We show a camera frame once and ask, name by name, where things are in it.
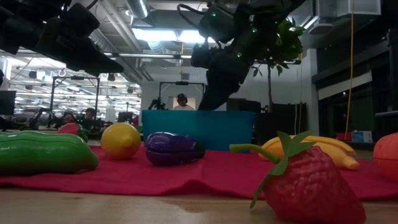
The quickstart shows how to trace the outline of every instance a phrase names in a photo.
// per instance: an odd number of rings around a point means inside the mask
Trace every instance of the yellow banana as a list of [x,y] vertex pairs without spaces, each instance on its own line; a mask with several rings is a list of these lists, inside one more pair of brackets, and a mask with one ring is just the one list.
[[[349,145],[336,139],[319,136],[309,136],[303,140],[303,142],[309,141],[316,142],[315,146],[319,146],[324,153],[328,154],[337,168],[350,170],[359,169],[359,163],[350,156],[355,155],[355,151]],[[267,141],[262,148],[267,152],[277,154],[279,157],[284,156],[279,138],[273,138]]]

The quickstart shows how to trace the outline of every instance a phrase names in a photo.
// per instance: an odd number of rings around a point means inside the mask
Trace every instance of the teal bin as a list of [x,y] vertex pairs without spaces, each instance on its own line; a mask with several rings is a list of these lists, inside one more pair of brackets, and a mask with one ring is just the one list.
[[254,113],[244,111],[142,112],[144,141],[156,132],[188,135],[207,149],[228,151],[230,144],[247,144],[253,134]]

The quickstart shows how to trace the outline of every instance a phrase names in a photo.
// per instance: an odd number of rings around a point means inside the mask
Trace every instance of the table surface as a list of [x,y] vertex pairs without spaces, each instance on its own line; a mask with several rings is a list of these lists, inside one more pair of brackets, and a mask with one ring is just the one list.
[[[371,152],[357,157],[371,158]],[[0,189],[0,223],[7,224],[131,224],[131,223],[287,223],[260,201],[189,195],[141,197],[70,194],[25,189]],[[363,203],[366,223],[396,223],[398,200]]]

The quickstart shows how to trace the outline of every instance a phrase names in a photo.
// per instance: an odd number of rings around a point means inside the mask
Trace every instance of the red tablecloth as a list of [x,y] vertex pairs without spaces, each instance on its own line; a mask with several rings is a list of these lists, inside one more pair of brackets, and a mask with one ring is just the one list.
[[[99,147],[96,170],[82,174],[40,174],[31,177],[0,177],[0,185],[30,189],[117,195],[208,194],[252,198],[270,162],[256,154],[208,151],[204,159],[174,167],[155,167],[144,148],[130,161],[113,161]],[[360,199],[398,196],[398,183],[386,180],[372,161],[359,161],[360,171],[341,171]]]

